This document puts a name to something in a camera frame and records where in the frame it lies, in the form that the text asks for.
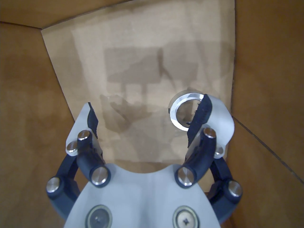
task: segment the white plastic part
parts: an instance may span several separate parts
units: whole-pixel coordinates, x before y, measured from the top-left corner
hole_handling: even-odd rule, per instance
[[[216,150],[220,150],[222,148],[221,153],[215,153],[214,158],[219,159],[224,156],[226,145],[230,141],[234,133],[234,121],[230,112],[224,105],[224,103],[211,95],[208,95],[212,103],[212,112],[208,121],[202,125],[200,131],[195,136],[193,142],[190,144],[186,159],[192,154],[194,148],[200,144],[200,133],[201,130],[205,127],[210,127],[215,130],[216,132]],[[169,114],[172,123],[179,129],[188,131],[188,127],[184,127],[181,123],[177,120],[177,110],[178,108],[186,101],[189,100],[202,100],[204,95],[202,92],[194,91],[194,92],[187,92],[186,90],[178,93],[170,102],[169,104]]]
[[[82,130],[89,130],[92,133],[92,142],[93,142],[93,147],[97,149],[98,154],[100,155],[102,153],[102,149],[99,145],[99,142],[95,136],[95,134],[93,133],[93,131],[88,127],[88,116],[90,113],[90,105],[89,103],[85,103],[85,105],[83,106],[83,108],[81,109],[69,135],[67,136],[67,139],[65,141],[65,152],[70,155],[70,156],[77,156],[78,151],[75,150],[73,152],[69,152],[67,150],[67,146],[70,142],[72,141],[77,141],[77,136],[78,133],[81,132]]]
[[[126,171],[115,164],[106,166],[111,172],[109,184],[96,188],[88,183],[75,202],[65,228],[85,227],[86,215],[99,204],[111,210],[111,228],[173,227],[174,211],[182,205],[196,212],[200,228],[220,228],[200,186],[183,189],[177,185],[174,172],[180,165],[145,174]]]

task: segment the silver cap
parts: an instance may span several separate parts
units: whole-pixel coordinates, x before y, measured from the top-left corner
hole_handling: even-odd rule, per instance
[[[205,136],[209,137],[209,138],[216,138],[216,133],[215,133],[215,130],[212,129],[212,128],[204,128],[204,134]]]
[[[51,178],[47,183],[47,192],[55,192],[60,186],[60,179],[57,177]]]
[[[231,180],[229,182],[228,190],[229,190],[230,194],[234,197],[239,197],[243,193],[241,185],[237,181],[234,181],[234,180]]]
[[[89,130],[82,130],[81,132],[79,132],[78,134],[78,140],[82,141],[87,139],[90,136],[90,131]]]
[[[98,167],[92,173],[91,181],[94,185],[102,185],[108,178],[108,170],[104,167]]]
[[[184,185],[184,186],[191,186],[194,182],[194,176],[191,170],[189,170],[186,167],[181,167],[178,170],[177,173],[178,180]]]
[[[67,149],[70,153],[76,151],[76,150],[77,150],[77,141],[72,141],[72,142],[70,142],[70,143],[67,145],[66,149]]]

